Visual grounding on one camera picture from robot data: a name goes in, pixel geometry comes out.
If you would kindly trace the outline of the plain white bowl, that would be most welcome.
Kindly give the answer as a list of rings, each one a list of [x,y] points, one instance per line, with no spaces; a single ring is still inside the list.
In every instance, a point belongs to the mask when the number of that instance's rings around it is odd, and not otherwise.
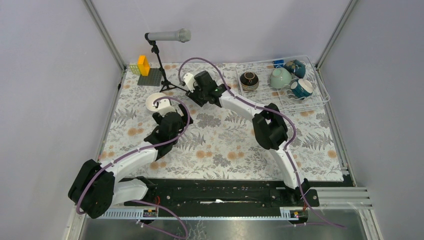
[[[169,99],[164,98],[167,95],[161,92],[149,95],[145,100],[147,110],[153,113],[159,113],[162,117],[166,114],[175,112],[176,109],[171,105]]]

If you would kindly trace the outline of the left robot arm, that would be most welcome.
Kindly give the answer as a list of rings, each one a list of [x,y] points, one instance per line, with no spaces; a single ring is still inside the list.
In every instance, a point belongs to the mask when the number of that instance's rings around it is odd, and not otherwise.
[[[139,178],[124,180],[124,177],[169,153],[193,121],[188,113],[174,111],[164,117],[158,113],[153,116],[158,125],[138,148],[108,163],[90,159],[82,165],[68,192],[78,214],[87,214],[95,219],[117,204],[138,200],[148,206],[154,202],[155,192],[148,183]]]

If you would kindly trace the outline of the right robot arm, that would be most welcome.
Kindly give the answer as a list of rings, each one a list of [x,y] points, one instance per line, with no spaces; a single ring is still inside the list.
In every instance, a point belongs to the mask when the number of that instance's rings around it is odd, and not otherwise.
[[[186,95],[199,106],[210,103],[251,121],[257,143],[270,152],[282,173],[287,201],[299,206],[307,199],[308,181],[301,179],[289,147],[292,139],[288,137],[286,123],[291,120],[275,104],[259,104],[232,92],[226,83],[217,85],[207,71],[186,73],[178,76],[178,80],[187,86]]]

